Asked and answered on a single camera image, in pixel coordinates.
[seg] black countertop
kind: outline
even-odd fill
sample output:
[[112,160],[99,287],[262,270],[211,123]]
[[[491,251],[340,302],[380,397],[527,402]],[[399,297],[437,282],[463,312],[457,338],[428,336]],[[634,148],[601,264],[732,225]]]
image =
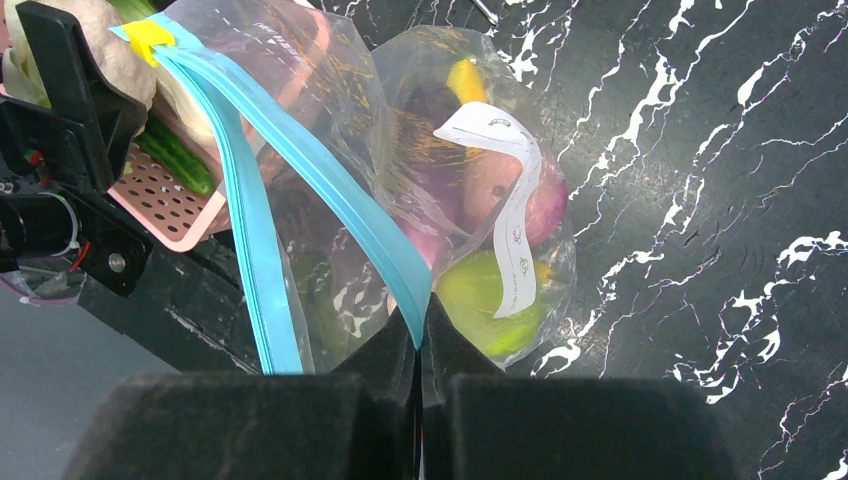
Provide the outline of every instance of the black countertop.
[[[740,478],[846,477],[848,3],[484,1],[496,28],[470,0],[316,3],[371,45],[488,31],[538,98],[579,279],[512,373],[673,377],[708,395]],[[157,249],[130,301],[81,302],[177,368],[255,369],[228,243]]]

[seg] paper tag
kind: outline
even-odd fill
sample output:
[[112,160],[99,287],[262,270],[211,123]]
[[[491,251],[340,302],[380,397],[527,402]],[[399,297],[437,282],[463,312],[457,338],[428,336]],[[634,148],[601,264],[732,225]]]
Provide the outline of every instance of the paper tag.
[[433,135],[466,147],[512,155],[524,166],[503,210],[495,219],[494,230],[495,258],[504,291],[495,318],[518,313],[536,301],[536,272],[524,231],[524,214],[542,171],[539,143],[512,115],[481,102],[460,107]]

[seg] cauliflower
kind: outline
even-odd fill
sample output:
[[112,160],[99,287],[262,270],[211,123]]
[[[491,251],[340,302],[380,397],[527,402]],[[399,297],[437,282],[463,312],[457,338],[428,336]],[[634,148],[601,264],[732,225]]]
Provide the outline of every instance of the cauliflower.
[[206,112],[186,88],[165,68],[156,69],[156,91],[170,105],[183,131],[204,147],[215,147],[215,134]]
[[[44,84],[15,10],[15,6],[24,1],[6,0],[4,5],[12,47],[3,55],[3,78],[13,79],[11,83],[6,82],[6,90],[12,97],[43,103],[46,98]],[[156,72],[132,51],[129,43],[109,31],[110,27],[122,23],[115,7],[106,0],[36,1],[76,17],[94,61],[106,81],[150,110],[156,93]]]

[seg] green vegetable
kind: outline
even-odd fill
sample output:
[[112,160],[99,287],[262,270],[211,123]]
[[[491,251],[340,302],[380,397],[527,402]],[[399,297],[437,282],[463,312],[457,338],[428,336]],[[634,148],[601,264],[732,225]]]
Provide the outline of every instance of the green vegetable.
[[[329,260],[306,253],[291,260],[297,296],[309,327],[309,340],[315,368],[326,371],[335,368],[367,340],[365,335],[355,337],[342,324],[333,304],[333,271]],[[320,351],[329,354],[322,360]]]
[[192,192],[211,195],[215,191],[215,177],[209,167],[155,117],[148,118],[144,133],[135,141]]
[[137,22],[156,13],[147,0],[109,0],[124,23]]
[[[550,269],[533,262],[536,283],[548,283]],[[505,318],[494,318],[503,298],[495,253],[478,250],[463,258],[439,279],[436,293],[451,322],[486,356],[503,359],[527,347],[542,324],[540,301]]]

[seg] black bracket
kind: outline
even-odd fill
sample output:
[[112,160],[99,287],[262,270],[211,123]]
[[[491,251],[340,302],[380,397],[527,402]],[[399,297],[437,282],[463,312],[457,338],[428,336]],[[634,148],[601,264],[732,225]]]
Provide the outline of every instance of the black bracket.
[[126,297],[144,272],[150,241],[111,212],[81,195],[65,191],[81,225],[81,242],[91,242],[79,268],[114,293]]
[[35,2],[17,10],[51,108],[0,95],[0,163],[32,175],[25,154],[40,151],[57,183],[103,193],[120,178],[147,112],[103,78],[73,15]]

